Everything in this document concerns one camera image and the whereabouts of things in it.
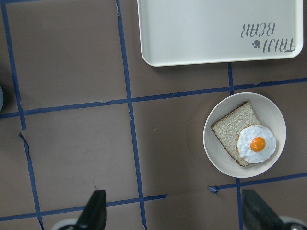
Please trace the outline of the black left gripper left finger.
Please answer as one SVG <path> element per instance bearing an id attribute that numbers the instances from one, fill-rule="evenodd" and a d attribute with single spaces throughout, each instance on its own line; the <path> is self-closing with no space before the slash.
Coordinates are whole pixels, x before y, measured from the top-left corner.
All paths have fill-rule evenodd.
<path id="1" fill-rule="evenodd" d="M 104 230 L 106 227 L 106 191 L 95 190 L 79 216 L 75 230 Z"/>

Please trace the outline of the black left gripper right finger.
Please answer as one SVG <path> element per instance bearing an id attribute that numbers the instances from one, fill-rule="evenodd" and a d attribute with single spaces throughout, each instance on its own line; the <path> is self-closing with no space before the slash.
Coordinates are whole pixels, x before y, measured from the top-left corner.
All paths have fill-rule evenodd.
<path id="1" fill-rule="evenodd" d="M 242 191 L 243 224 L 247 230 L 281 230 L 283 222 L 254 190 Z"/>

